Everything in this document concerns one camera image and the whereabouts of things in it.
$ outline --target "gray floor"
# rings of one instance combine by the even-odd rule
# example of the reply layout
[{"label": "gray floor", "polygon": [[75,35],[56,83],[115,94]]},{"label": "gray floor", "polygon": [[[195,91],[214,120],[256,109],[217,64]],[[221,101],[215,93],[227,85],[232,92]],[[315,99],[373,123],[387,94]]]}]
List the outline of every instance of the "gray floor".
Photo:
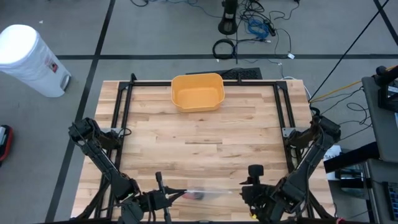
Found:
[{"label": "gray floor", "polygon": [[[266,12],[288,12],[295,7],[293,0],[260,0]],[[219,2],[200,0],[208,13],[219,16]],[[109,0],[0,0],[0,30],[11,24],[27,24],[37,29],[44,41],[57,55],[94,55]],[[398,1],[386,6],[386,14],[398,30]],[[287,30],[292,37],[292,53],[342,54],[377,12],[373,0],[302,0],[289,21],[278,20],[275,26]],[[187,4],[150,2],[138,8],[128,0],[116,0],[101,54],[106,55],[183,55],[211,54],[213,44],[224,38],[216,27],[219,19],[206,16],[201,9]],[[240,29],[239,39],[250,37]],[[276,38],[269,44],[242,44],[242,54],[273,54]],[[287,36],[281,32],[278,54],[289,48]],[[350,54],[398,54],[398,47],[381,16],[370,25]],[[333,68],[336,59],[277,60],[283,65],[283,74],[302,79],[311,93]],[[67,148],[67,128],[75,119],[81,94],[86,84],[92,60],[62,60],[73,75],[66,94],[60,98],[45,98],[8,75],[0,74],[0,124],[15,129],[12,152],[0,168],[0,217],[2,223],[43,222],[49,209],[58,173]],[[343,60],[320,96],[361,77],[370,76],[380,65],[396,65],[396,59]],[[281,78],[278,65],[267,60],[249,63],[240,60],[217,62],[215,59],[198,60],[100,60],[84,116],[93,117],[103,80],[127,80],[134,72],[140,80],[170,80],[176,75],[204,70],[222,70],[233,67],[260,67],[264,79]],[[350,88],[351,92],[360,85]],[[321,110],[336,100],[314,104]],[[366,107],[363,93],[340,103],[327,116],[340,123],[360,120],[361,112],[352,112],[346,103],[357,102]],[[362,126],[344,124],[343,136]],[[372,129],[357,134],[339,144],[354,149],[374,140]],[[73,153],[56,220],[66,220],[72,210],[83,154]],[[338,215],[351,217],[366,210],[364,200],[347,196],[331,184]],[[361,215],[355,220],[366,220]]]}]

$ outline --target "plastic basin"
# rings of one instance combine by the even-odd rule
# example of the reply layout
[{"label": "plastic basin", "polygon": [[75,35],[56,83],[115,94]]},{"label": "plastic basin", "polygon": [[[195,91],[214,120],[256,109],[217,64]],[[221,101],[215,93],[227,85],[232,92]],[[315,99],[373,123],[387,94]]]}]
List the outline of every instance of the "plastic basin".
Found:
[{"label": "plastic basin", "polygon": [[217,110],[224,97],[223,79],[217,73],[179,75],[172,80],[172,101],[183,113]]}]

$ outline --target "yellow cable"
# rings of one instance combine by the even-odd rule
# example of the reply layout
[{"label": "yellow cable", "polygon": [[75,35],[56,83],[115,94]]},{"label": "yellow cable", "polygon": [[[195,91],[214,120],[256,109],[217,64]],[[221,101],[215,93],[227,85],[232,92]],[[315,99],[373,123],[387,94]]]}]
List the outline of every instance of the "yellow cable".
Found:
[{"label": "yellow cable", "polygon": [[[388,67],[386,70],[389,71],[389,70],[395,68],[396,66],[398,66],[398,65]],[[338,88],[337,90],[333,90],[333,91],[331,91],[331,92],[329,92],[329,93],[327,93],[327,94],[324,94],[324,95],[322,95],[322,96],[316,97],[315,99],[311,100],[310,103],[314,103],[314,102],[316,102],[316,101],[319,100],[319,99],[322,99],[322,98],[324,98],[324,97],[326,97],[326,96],[328,96],[328,95],[334,94],[334,93],[336,93],[336,92],[338,92],[338,91],[340,91],[340,90],[347,89],[347,88],[349,88],[349,87],[351,87],[351,86],[353,86],[353,85],[356,85],[356,84],[358,84],[358,83],[360,83],[360,82],[361,82],[361,80],[360,80],[360,81],[353,82],[353,83],[351,83],[351,84],[349,84],[349,85],[346,85],[346,86],[343,86],[343,87],[341,87],[341,88]]]}]

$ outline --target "wooden tabletop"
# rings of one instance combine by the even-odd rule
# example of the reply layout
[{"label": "wooden tabletop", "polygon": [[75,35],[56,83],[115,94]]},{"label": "wooden tabletop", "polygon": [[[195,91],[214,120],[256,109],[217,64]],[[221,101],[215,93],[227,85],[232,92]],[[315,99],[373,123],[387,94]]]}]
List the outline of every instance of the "wooden tabletop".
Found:
[{"label": "wooden tabletop", "polygon": [[[111,126],[118,85],[117,81],[103,83],[95,115],[102,128]],[[311,113],[303,82],[289,80],[287,85],[296,126],[309,127]],[[266,184],[276,184],[288,173],[272,87],[226,86],[221,107],[202,113],[179,113],[170,91],[169,86],[133,88],[127,121],[132,134],[124,140],[121,172],[136,179],[143,191],[157,189],[155,172],[161,171],[164,184],[172,188],[232,192],[206,194],[202,200],[179,198],[170,208],[172,220],[253,221],[239,195],[248,165],[264,166],[261,181]],[[281,91],[280,96],[288,124]],[[86,157],[71,217],[89,204],[100,178],[101,173]],[[311,176],[310,189],[334,214],[322,162]],[[113,218],[118,216],[120,211],[115,208]],[[157,220],[162,217],[163,211],[158,211]]]}]

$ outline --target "white trash can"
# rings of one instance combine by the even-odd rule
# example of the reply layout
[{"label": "white trash can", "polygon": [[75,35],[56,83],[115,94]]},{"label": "white trash can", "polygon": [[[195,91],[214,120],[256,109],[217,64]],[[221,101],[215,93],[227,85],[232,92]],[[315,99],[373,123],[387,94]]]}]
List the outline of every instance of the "white trash can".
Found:
[{"label": "white trash can", "polygon": [[47,97],[62,96],[71,78],[40,34],[25,25],[12,25],[1,32],[0,71]]}]

